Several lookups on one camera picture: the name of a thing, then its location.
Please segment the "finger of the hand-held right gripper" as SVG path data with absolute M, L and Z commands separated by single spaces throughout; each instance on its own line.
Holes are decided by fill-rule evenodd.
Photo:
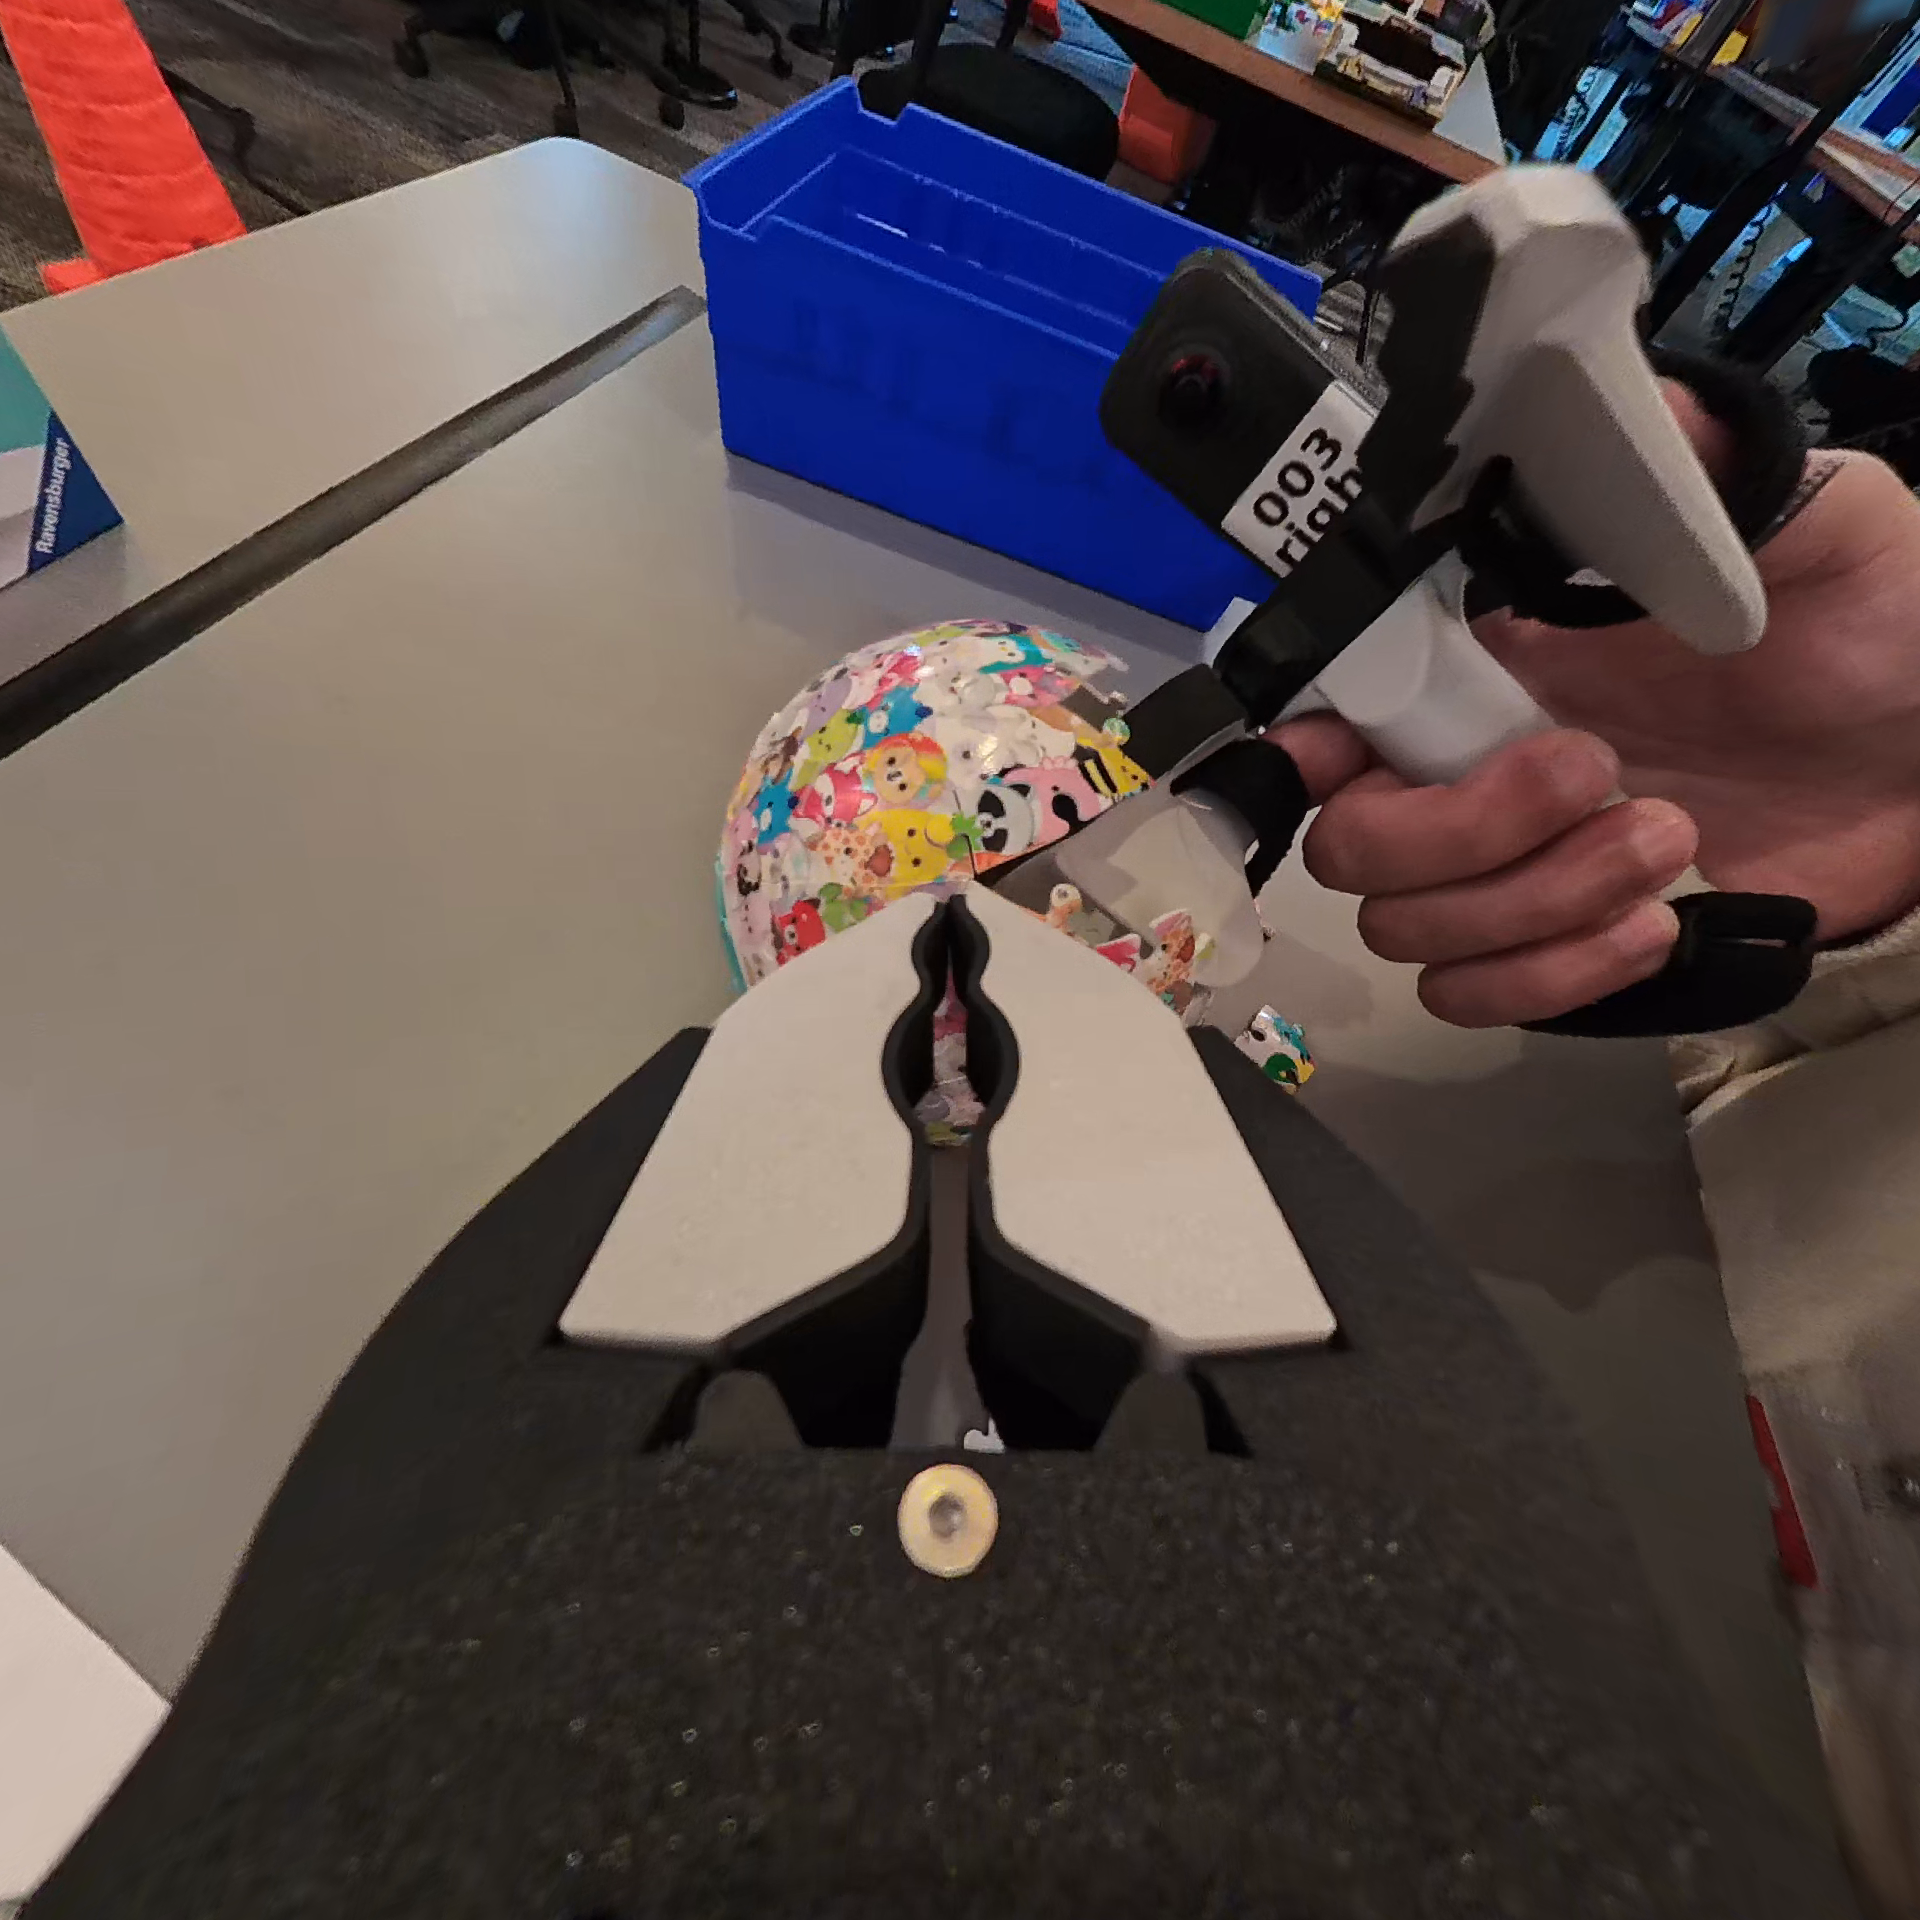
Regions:
M 1200 761 L 1256 733 L 1243 704 L 1213 663 L 1194 663 L 1129 702 L 1123 750 L 1150 783 L 1186 774 Z
M 1264 952 L 1256 839 L 1222 799 L 1149 787 L 1107 806 L 1065 779 L 982 789 L 982 880 L 1153 991 L 1246 991 Z

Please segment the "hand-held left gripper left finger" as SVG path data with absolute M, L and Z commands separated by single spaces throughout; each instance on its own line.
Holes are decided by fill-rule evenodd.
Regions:
M 918 1101 L 944 977 L 944 902 L 912 896 L 721 1015 L 560 1337 L 767 1376 L 803 1443 L 886 1449 L 928 1311 Z

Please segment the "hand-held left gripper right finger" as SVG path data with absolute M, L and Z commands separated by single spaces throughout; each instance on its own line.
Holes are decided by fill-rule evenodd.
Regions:
M 987 891 L 953 902 L 969 1065 L 967 1355 L 1010 1447 L 1097 1438 L 1143 1373 L 1313 1353 L 1338 1334 L 1214 1076 L 1216 1032 Z

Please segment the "colourful puzzle ball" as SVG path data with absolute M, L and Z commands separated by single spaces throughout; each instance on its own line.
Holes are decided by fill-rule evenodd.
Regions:
M 1018 622 L 950 620 L 856 648 L 746 758 L 714 861 L 737 991 L 910 896 L 993 889 L 1202 1020 L 1209 927 L 1110 902 L 1051 853 L 1153 783 L 1123 665 Z

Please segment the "printed puzzle box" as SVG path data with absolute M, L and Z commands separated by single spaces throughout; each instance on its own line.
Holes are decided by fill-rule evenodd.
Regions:
M 3 335 L 3 591 L 125 524 L 9 335 Z

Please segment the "person's right hand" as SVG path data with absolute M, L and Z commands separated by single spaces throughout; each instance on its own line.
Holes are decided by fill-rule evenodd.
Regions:
M 1799 896 L 1825 944 L 1882 932 L 1919 889 L 1919 508 L 1903 476 L 1821 448 L 1767 539 L 1767 631 L 1698 656 L 1638 622 L 1477 635 L 1558 731 L 1457 783 L 1387 773 L 1330 712 L 1273 726 L 1317 819 L 1305 864 L 1457 1025 L 1541 1023 L 1651 977 L 1686 870 Z

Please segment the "blue plastic bin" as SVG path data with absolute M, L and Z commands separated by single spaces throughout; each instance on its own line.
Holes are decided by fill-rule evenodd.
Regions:
M 687 179 L 726 446 L 1194 631 L 1272 583 L 1097 400 L 1219 236 L 837 79 Z

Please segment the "orange box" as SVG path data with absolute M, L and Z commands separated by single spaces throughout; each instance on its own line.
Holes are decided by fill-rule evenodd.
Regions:
M 1137 64 L 1119 111 L 1119 160 L 1158 185 L 1181 185 L 1206 163 L 1216 124 L 1171 100 Z

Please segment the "wooden table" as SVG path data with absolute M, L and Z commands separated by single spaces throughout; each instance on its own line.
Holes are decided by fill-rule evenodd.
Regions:
M 1083 11 L 1171 100 L 1222 125 L 1257 95 L 1341 127 L 1455 185 L 1506 165 L 1493 83 L 1480 55 L 1455 87 L 1446 113 L 1430 125 L 1371 95 L 1319 79 L 1317 55 L 1304 33 L 1262 31 L 1256 38 L 1234 38 L 1162 3 L 1083 4 Z

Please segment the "black office chair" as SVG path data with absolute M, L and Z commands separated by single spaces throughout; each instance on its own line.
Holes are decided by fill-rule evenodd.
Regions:
M 994 40 L 947 38 L 951 3 L 854 3 L 832 76 L 856 78 L 870 111 L 920 104 L 963 127 L 1107 180 L 1121 155 L 1121 116 L 1088 83 L 1018 49 L 1025 4 Z

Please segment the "orange traffic cone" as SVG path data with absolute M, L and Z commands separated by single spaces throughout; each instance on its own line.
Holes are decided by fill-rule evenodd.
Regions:
M 6 3 L 3 33 L 81 237 L 50 295 L 247 236 L 126 3 Z

